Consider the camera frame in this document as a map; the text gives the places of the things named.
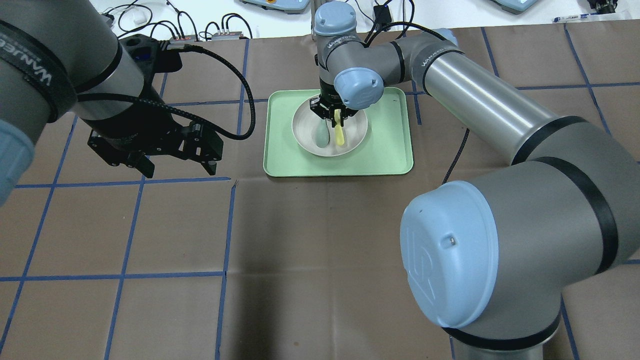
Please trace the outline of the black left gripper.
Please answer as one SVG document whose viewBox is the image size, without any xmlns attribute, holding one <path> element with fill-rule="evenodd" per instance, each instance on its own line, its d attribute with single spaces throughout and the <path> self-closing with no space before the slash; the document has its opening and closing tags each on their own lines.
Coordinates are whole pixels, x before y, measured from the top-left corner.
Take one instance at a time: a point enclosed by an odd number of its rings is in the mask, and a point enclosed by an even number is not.
<svg viewBox="0 0 640 360">
<path fill-rule="evenodd" d="M 153 88 L 157 73 L 179 71 L 183 64 L 169 41 L 131 35 L 119 41 L 113 58 L 87 80 L 87 94 L 127 95 L 162 104 Z M 150 156 L 170 155 L 199 162 L 209 176 L 217 173 L 224 142 L 217 132 L 191 121 L 182 126 L 164 107 L 116 100 L 87 101 L 87 141 L 110 166 L 124 164 L 144 177 L 154 176 Z"/>
</svg>

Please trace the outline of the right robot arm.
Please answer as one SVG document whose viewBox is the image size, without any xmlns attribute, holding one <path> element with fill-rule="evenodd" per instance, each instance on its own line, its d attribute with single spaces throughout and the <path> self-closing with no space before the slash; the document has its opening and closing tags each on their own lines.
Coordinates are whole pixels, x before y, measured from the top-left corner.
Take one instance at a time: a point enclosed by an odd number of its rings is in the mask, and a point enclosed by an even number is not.
<svg viewBox="0 0 640 360">
<path fill-rule="evenodd" d="M 387 85 L 414 80 L 510 166 L 451 181 L 403 212 L 400 247 L 418 307 L 458 360 L 541 360 L 562 290 L 639 248 L 639 166 L 579 116 L 558 116 L 433 30 L 371 46 L 354 8 L 314 13 L 318 116 L 341 126 Z"/>
</svg>

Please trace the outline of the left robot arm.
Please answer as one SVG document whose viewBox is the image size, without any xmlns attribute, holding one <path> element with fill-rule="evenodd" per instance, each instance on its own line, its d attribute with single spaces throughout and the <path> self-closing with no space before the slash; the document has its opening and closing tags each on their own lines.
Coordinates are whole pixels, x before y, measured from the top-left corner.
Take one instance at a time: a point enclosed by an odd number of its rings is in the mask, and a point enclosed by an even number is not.
<svg viewBox="0 0 640 360">
<path fill-rule="evenodd" d="M 109 166 L 151 178 L 150 157 L 201 164 L 211 176 L 223 156 L 221 130 L 190 113 L 173 116 L 153 88 L 157 73 L 182 68 L 174 45 L 146 35 L 118 39 L 87 0 L 1 2 L 1 202 L 34 161 L 46 125 L 73 112 L 87 145 Z"/>
</svg>

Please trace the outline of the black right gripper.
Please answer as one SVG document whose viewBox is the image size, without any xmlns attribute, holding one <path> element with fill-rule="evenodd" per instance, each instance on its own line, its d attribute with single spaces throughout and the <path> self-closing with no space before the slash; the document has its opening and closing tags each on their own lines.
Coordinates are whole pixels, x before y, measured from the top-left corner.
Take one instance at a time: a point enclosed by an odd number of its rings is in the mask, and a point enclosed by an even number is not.
<svg viewBox="0 0 640 360">
<path fill-rule="evenodd" d="M 348 117 L 355 116 L 359 110 L 350 109 L 347 107 L 338 91 L 336 91 L 333 84 L 327 82 L 320 82 L 320 93 L 309 100 L 310 110 L 319 116 L 321 119 L 330 120 L 330 126 L 335 128 L 339 125 L 339 112 L 334 112 L 336 109 L 340 109 L 340 125 L 345 125 L 345 120 Z"/>
</svg>

